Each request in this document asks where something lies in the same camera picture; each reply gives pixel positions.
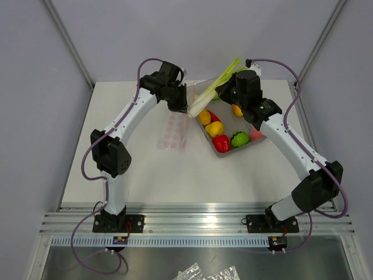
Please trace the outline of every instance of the white wall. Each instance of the white wall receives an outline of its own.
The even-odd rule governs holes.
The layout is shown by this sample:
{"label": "white wall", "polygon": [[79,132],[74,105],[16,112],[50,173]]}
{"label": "white wall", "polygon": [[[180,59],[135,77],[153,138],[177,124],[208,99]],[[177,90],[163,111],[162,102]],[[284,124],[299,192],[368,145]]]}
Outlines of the white wall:
{"label": "white wall", "polygon": [[373,275],[373,2],[349,1],[304,83],[316,144],[344,167],[349,213]]}
{"label": "white wall", "polygon": [[[243,58],[273,58],[300,71],[337,0],[53,0],[95,81],[134,80],[148,57],[218,76]],[[268,65],[264,78],[290,78]]]}
{"label": "white wall", "polygon": [[90,92],[39,1],[1,1],[0,26],[0,271],[21,279]]}

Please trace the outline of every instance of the red bell pepper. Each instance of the red bell pepper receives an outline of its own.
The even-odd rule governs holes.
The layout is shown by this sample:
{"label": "red bell pepper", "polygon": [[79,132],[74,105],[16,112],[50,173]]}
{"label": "red bell pepper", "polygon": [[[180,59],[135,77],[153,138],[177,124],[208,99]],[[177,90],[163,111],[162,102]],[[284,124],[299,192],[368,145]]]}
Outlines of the red bell pepper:
{"label": "red bell pepper", "polygon": [[211,112],[210,110],[207,110],[207,112],[210,113],[210,116],[211,116],[211,123],[213,123],[214,121],[220,121],[218,117],[216,117],[216,115]]}
{"label": "red bell pepper", "polygon": [[213,138],[212,143],[219,153],[226,153],[231,149],[228,136],[225,134]]}

